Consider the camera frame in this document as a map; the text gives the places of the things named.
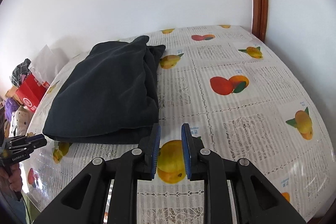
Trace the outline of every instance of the white bag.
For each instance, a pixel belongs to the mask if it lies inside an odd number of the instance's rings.
[[[28,68],[34,77],[48,88],[64,65],[64,61],[58,58],[48,45],[45,45]]]

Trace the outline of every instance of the blue gripper pad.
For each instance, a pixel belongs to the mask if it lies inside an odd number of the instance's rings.
[[[181,127],[184,168],[185,168],[185,173],[187,174],[187,178],[190,179],[191,178],[191,156],[190,156],[190,151],[189,151],[187,132],[186,132],[186,128],[184,125],[185,124],[183,124]]]
[[[152,179],[156,173],[156,167],[158,164],[159,148],[160,148],[160,138],[161,138],[161,127],[157,127],[157,132],[155,135],[155,141],[152,150],[152,168],[151,168],[151,177]]]

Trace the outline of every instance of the black cloth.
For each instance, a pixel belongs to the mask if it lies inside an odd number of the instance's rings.
[[[136,144],[159,121],[157,68],[166,46],[95,45],[56,95],[43,134],[56,141]]]

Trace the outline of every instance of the plaid fabric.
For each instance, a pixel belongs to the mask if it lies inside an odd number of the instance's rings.
[[[17,65],[10,76],[10,81],[16,87],[19,87],[21,83],[21,75],[30,74],[28,66],[30,65],[30,60],[26,58],[21,64]]]

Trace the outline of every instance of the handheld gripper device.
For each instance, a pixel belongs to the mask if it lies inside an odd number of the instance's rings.
[[[182,125],[181,138],[187,178],[204,180],[204,224],[306,223],[248,159],[222,159],[204,148],[200,138],[192,137],[187,123]],[[154,178],[159,144],[160,127],[155,124],[151,135],[141,139],[138,148],[114,160],[93,159],[34,224],[103,223],[112,179],[107,223],[136,224],[137,180]]]
[[[102,224],[111,180],[108,224],[137,222],[137,181],[152,180],[160,145],[160,126],[120,158],[93,159],[41,212],[34,224]]]
[[[43,134],[35,136],[16,136],[5,138],[0,146],[0,166],[7,172],[8,176],[12,175],[11,165],[22,162],[30,158],[30,154],[35,149],[43,147],[47,144],[47,140]],[[21,200],[21,192],[14,192],[16,199]]]
[[[204,148],[187,123],[181,138],[187,178],[204,180],[204,224],[306,223],[248,159],[226,160]]]

